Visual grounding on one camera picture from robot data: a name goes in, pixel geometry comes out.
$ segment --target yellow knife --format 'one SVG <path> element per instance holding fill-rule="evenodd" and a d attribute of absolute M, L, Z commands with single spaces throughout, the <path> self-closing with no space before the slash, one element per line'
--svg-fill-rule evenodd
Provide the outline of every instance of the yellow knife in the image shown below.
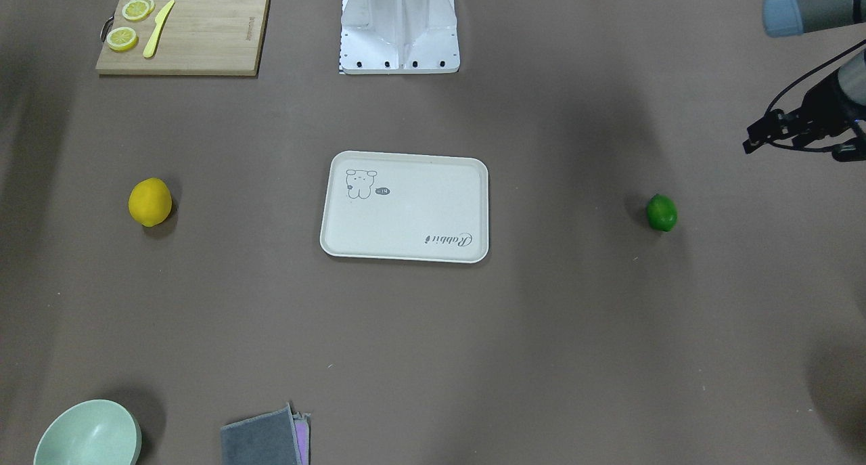
<path fill-rule="evenodd" d="M 160 42 L 162 26 L 165 23 L 165 18 L 168 17 L 168 12 L 171 11 L 171 8 L 173 6 L 174 0 L 165 3 L 165 6 L 163 6 L 160 12 L 158 12 L 157 18 L 154 19 L 157 26 L 154 28 L 154 33 L 151 34 L 151 39 L 148 40 L 147 45 L 145 46 L 145 58 L 152 58 L 154 56 L 154 52 L 157 51 L 157 43 Z"/>

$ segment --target yellow lemon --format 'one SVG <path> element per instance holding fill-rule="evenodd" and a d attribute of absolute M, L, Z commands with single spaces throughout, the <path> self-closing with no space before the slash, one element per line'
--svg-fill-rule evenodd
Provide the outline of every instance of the yellow lemon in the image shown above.
<path fill-rule="evenodd" d="M 129 27 L 120 27 L 111 30 L 106 37 L 106 43 L 112 51 L 129 51 L 139 42 L 139 34 Z"/>
<path fill-rule="evenodd" d="M 170 212 L 171 193 L 161 179 L 145 179 L 129 194 L 129 213 L 145 227 L 162 223 Z"/>
<path fill-rule="evenodd" d="M 130 22 L 138 22 L 151 14 L 151 3 L 152 1 L 130 0 L 129 3 L 123 5 L 120 13 L 123 15 L 123 18 L 126 18 Z"/>

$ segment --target light green bowl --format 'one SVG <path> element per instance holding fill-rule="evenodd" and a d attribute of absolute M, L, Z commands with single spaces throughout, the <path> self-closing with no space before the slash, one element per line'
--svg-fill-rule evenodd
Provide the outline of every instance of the light green bowl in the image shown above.
<path fill-rule="evenodd" d="M 123 406 L 96 399 L 69 407 L 39 440 L 33 465 L 134 465 L 141 428 Z"/>

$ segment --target folded cloth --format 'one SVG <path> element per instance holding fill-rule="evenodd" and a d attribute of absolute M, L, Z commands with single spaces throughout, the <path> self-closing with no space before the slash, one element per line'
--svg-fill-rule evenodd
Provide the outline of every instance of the folded cloth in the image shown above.
<path fill-rule="evenodd" d="M 303 465 L 291 409 L 220 428 L 223 465 Z"/>

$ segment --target cartoon bear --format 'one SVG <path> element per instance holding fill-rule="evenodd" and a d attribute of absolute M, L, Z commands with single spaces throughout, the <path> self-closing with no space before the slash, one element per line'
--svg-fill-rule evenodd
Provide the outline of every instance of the cartoon bear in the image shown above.
<path fill-rule="evenodd" d="M 377 172 L 374 170 L 346 171 L 346 187 L 349 189 L 349 197 L 353 200 L 358 198 L 365 200 L 370 197 L 370 188 L 376 181 Z"/>

